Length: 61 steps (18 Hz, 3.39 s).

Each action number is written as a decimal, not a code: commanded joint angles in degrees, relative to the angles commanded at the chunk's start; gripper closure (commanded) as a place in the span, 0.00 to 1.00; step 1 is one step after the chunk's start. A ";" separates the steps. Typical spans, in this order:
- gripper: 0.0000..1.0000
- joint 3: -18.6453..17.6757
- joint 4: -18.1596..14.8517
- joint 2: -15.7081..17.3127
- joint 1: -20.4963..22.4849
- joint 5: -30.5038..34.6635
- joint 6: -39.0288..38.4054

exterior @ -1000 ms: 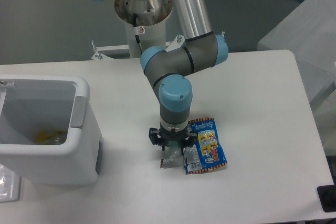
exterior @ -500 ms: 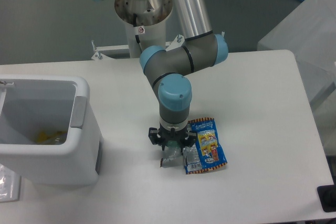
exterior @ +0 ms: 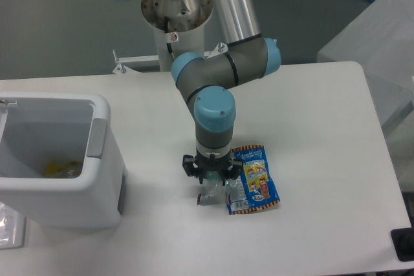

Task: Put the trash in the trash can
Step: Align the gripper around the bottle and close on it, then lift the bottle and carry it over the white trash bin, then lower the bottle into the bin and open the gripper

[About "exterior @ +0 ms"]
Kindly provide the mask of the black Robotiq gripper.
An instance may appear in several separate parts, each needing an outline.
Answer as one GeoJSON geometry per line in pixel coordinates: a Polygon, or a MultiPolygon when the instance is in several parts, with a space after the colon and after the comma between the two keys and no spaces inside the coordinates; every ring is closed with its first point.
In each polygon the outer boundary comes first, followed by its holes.
{"type": "Polygon", "coordinates": [[[202,184],[204,180],[220,180],[225,185],[229,179],[235,180],[243,170],[243,159],[228,152],[223,157],[204,156],[197,151],[196,156],[185,154],[182,167],[188,177],[194,177],[202,184]]]}

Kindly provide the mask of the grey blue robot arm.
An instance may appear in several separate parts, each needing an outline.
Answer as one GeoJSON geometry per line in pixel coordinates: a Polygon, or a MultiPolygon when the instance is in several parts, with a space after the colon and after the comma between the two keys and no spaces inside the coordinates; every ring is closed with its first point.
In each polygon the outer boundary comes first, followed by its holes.
{"type": "Polygon", "coordinates": [[[231,89],[277,71],[281,54],[262,36],[252,0],[142,0],[160,68],[173,76],[195,122],[196,154],[182,166],[200,181],[226,181],[243,170],[233,155],[236,115],[231,89]]]}

